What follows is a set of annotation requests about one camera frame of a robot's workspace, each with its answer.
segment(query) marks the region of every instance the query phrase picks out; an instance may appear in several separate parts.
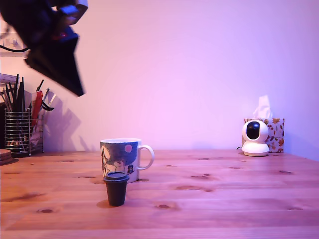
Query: cup lid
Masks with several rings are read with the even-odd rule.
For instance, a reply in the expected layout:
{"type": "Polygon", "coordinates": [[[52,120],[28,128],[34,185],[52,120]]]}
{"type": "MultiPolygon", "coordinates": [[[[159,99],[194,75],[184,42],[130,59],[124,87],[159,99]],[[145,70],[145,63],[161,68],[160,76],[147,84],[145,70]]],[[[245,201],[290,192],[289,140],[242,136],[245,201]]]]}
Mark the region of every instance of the cup lid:
{"type": "Polygon", "coordinates": [[[128,181],[129,178],[130,177],[123,172],[111,172],[105,176],[104,182],[122,183],[128,181]]]}

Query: black cable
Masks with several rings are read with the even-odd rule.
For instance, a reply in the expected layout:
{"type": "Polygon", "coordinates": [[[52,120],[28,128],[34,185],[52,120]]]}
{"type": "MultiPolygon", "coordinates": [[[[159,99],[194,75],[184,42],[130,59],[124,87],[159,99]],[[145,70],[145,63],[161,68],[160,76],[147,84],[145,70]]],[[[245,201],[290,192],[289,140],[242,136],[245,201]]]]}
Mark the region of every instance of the black cable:
{"type": "Polygon", "coordinates": [[[7,48],[5,46],[2,46],[2,45],[0,45],[0,48],[3,48],[4,50],[7,50],[7,51],[12,51],[12,52],[25,52],[25,51],[29,50],[29,48],[25,48],[22,50],[14,50],[14,49],[10,49],[10,48],[7,48]]]}

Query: metal mesh pen holder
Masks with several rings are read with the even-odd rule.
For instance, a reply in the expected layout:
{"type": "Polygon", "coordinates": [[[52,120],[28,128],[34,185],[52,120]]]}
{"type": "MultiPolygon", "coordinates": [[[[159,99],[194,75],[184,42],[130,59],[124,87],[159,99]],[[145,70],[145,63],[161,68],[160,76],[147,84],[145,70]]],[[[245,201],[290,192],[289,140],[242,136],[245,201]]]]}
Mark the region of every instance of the metal mesh pen holder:
{"type": "Polygon", "coordinates": [[[6,109],[4,115],[5,149],[10,150],[12,154],[29,154],[29,156],[32,152],[40,150],[44,152],[43,126],[43,116],[31,119],[29,108],[26,112],[8,112],[6,109]]]}

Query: mug illustration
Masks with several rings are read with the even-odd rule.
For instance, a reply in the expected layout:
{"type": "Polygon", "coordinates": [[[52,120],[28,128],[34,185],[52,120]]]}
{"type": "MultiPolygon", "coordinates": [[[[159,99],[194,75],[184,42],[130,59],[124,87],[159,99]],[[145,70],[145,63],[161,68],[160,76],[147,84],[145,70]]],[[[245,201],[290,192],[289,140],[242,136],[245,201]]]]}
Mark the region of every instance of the mug illustration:
{"type": "Polygon", "coordinates": [[[133,173],[133,172],[134,172],[134,170],[133,170],[133,165],[129,165],[129,166],[128,166],[128,173],[131,174],[131,173],[133,173]]]}
{"type": "Polygon", "coordinates": [[[101,144],[103,177],[110,172],[133,173],[137,148],[137,142],[101,144]]]}

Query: pen holder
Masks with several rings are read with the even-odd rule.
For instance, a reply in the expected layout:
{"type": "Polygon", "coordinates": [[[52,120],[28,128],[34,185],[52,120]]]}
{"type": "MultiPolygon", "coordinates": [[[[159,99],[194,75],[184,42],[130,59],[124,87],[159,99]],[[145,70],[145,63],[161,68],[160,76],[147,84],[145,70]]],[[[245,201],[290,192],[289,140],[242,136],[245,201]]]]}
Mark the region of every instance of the pen holder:
{"type": "Polygon", "coordinates": [[[13,155],[29,154],[32,152],[43,151],[43,116],[38,119],[31,119],[31,111],[28,108],[26,112],[8,112],[4,113],[4,143],[5,149],[11,151],[13,155]],[[36,144],[31,143],[31,134],[33,120],[36,120],[36,126],[42,125],[42,130],[36,144]]]}

